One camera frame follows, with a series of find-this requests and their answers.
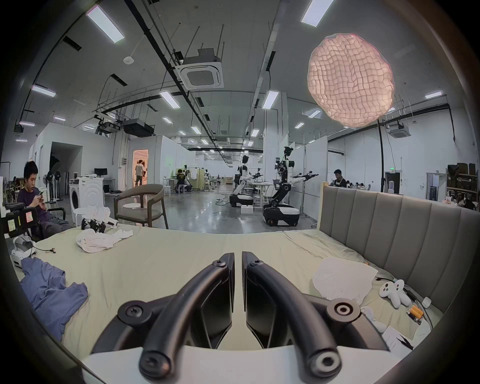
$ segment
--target wooden armchair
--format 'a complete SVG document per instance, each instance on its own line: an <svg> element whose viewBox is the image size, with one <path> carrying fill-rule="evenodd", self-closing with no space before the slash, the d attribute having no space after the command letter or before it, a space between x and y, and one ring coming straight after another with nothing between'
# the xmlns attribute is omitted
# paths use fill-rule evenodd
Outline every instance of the wooden armchair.
<svg viewBox="0 0 480 384"><path fill-rule="evenodd" d="M140 223L142 226L147 224L149 227L152 227L152 221L163 216L163 219L165 220L165 228L168 229L165 203L163 200L164 194L165 191L163 185L160 184L140 185L122 192L119 196L115 197L113 203L115 219L123 219L132 221L134 223ZM154 195L153 198L148 200L147 208L144 207L144 195ZM123 208L123 205L121 205L121 200L134 196L140 196L140 208ZM159 201L162 202L162 212L152 208L153 204L158 203Z"/></svg>

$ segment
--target white towel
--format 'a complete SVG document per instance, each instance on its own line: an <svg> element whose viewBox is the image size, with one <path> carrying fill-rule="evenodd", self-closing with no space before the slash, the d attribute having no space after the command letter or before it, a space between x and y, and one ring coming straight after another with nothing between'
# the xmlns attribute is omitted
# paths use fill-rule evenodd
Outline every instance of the white towel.
<svg viewBox="0 0 480 384"><path fill-rule="evenodd" d="M95 253L105 249L113 248L115 243L122 239L133 236L133 231L124 231L119 229L112 235L106 233L95 233L91 228L85 229L77 236L77 244L85 252Z"/></svg>

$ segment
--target white paper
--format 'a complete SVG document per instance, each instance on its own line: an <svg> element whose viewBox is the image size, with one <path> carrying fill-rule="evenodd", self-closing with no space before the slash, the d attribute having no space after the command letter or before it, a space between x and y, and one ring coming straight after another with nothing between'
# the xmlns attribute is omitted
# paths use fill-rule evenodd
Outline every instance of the white paper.
<svg viewBox="0 0 480 384"><path fill-rule="evenodd" d="M350 299L361 305L372 289L376 274L377 270L367 264L327 257L320 262L312 279L324 298Z"/></svg>
<svg viewBox="0 0 480 384"><path fill-rule="evenodd" d="M387 344L388 349L392 354L399 359L403 359L406 355L408 355L412 350L406 346L404 346L400 340L402 339L402 334L398 332L395 328L388 327L385 332L382 334L382 338L385 340L385 344ZM405 338L408 342L412 344L412 341L408 338Z"/></svg>

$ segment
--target computer monitor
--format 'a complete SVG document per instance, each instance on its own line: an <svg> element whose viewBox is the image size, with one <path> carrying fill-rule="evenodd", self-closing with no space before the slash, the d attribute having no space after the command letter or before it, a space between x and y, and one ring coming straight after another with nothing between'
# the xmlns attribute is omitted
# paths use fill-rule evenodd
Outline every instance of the computer monitor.
<svg viewBox="0 0 480 384"><path fill-rule="evenodd" d="M94 173L97 176L105 176L107 174L107 169L106 168L95 168Z"/></svg>

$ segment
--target humanoid robot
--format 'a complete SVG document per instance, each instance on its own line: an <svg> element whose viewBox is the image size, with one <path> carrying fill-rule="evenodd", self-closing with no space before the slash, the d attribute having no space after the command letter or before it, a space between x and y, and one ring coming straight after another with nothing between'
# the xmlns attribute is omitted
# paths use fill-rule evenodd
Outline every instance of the humanoid robot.
<svg viewBox="0 0 480 384"><path fill-rule="evenodd" d="M312 174L312 171L306 175L293 176L293 167L295 162L289 160L288 156L292 153L293 148L285 147L284 158L282 161L277 161L275 168L281 177L281 182L275 186L277 192L270 200L269 204L264 205L263 214L265 223L271 227L278 225L279 221L284 221L287 225L295 227L298 224L300 217L300 210L288 205L282 204L282 200L286 197L288 192L292 189L292 185L305 182L318 174Z"/></svg>
<svg viewBox="0 0 480 384"><path fill-rule="evenodd" d="M249 175L247 162L248 162L248 156L243 156L242 164L238 168L238 171L240 174L240 184L230 195L230 205L232 207L240 207L242 205L253 205L253 196L241 194L240 192L243 188L245 188L245 185L247 185L248 180L256 179L261 175L260 173L257 173L254 176Z"/></svg>

